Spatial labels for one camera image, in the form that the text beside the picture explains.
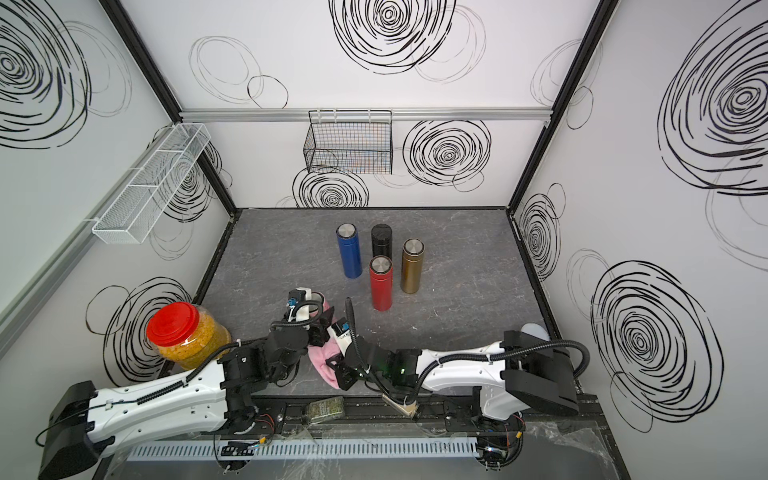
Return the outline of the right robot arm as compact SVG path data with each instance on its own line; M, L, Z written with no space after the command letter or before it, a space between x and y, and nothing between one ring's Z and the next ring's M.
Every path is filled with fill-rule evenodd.
M509 330L503 339L475 349L386 350L352 332L342 319L326 329L339 354L328 360L339 387L368 380L383 400L412 417L425 391L471 388L479 415L504 421L533 409L555 416L579 413L576 380L589 364L586 347L551 340L536 324Z

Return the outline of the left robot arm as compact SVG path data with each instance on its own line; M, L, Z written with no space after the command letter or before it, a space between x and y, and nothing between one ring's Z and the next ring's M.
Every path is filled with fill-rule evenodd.
M128 387L71 385L35 438L39 478L64 479L121 450L178 435L276 433L277 414L256 395L297 373L310 345L326 339L334 313L323 295L295 289L266 336L218 347L189 372Z

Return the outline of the blue thermos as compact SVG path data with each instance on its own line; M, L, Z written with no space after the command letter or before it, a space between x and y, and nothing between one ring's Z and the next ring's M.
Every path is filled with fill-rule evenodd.
M358 230L352 223L343 223L336 229L344 275L355 279L362 274L362 262Z

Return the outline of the pink thermos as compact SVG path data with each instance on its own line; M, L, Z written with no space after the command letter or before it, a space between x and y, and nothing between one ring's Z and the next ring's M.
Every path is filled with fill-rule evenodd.
M330 304L328 303L326 297L320 292L313 291L308 296L308 300L310 301L310 305L308 306L308 313L311 318L323 314L330 308Z

